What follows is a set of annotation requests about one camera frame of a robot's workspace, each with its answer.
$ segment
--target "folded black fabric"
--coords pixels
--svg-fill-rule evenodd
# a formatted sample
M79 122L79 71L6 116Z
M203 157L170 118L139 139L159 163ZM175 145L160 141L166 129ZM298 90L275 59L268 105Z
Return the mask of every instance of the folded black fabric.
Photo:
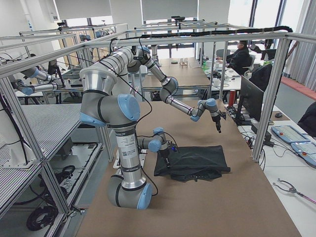
M197 181L216 179L222 177L222 171L231 171L227 167L222 146L179 147L178 150L179 153L170 152L170 169L158 153L155 176L170 175L178 181Z

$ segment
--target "computer mouse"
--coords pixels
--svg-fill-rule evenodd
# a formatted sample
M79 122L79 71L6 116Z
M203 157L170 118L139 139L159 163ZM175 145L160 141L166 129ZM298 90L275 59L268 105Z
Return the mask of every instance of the computer mouse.
M276 118L281 118L281 117L283 117L283 114L282 114L281 112L276 113L275 117L276 117Z

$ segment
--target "brown table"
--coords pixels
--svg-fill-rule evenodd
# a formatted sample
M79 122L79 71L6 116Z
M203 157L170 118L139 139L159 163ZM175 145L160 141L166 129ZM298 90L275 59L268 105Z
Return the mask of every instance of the brown table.
M188 66L182 67L180 63L171 64L171 60L160 59L160 68L167 76L177 79L178 90L209 90L210 81L195 58L188 58ZM146 75L142 83L142 94L161 89L161 82L154 75Z
M109 203L107 183L115 172L109 164L78 237L300 236L231 118L222 122L219 134L209 113L194 123L163 102L152 102L152 106L153 112L137 125L138 135L151 135L154 127L162 126L179 146L220 144L231 172L213 181L186 183L153 177L156 154L149 152L144 169L158 185L159 194L147 210L135 210ZM141 109L144 114L148 105L142 103Z

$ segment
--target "reacher grabber tool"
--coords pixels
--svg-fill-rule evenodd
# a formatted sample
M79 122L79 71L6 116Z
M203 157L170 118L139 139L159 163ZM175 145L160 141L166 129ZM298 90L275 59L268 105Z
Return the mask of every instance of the reacher grabber tool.
M276 183L272 183L274 186L277 186L279 189L281 189L281 190L283 190L283 191L285 191L285 192L288 192L288 193L297 194L297 195L301 196L302 198L305 198L305 199L307 199L308 201L310 201L310 202L316 204L316 200L311 199L310 197L304 195L303 193L298 192L298 191L296 190L296 188L295 188L292 184L290 184L289 182L284 181L284 180L281 180L280 178L278 178L277 181L280 182L280 183L286 183L286 184L288 184L289 186L291 186L291 187L287 190L287 189L281 188L281 187L280 187L279 185L277 185Z

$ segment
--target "perforated metal shelf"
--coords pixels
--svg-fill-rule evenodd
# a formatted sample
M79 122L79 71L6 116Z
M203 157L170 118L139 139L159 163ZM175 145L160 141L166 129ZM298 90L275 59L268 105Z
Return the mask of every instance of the perforated metal shelf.
M79 126L80 104L22 106L30 127L50 160ZM0 149L0 166L10 159L7 146ZM0 168L0 218L40 173L41 164L29 169Z

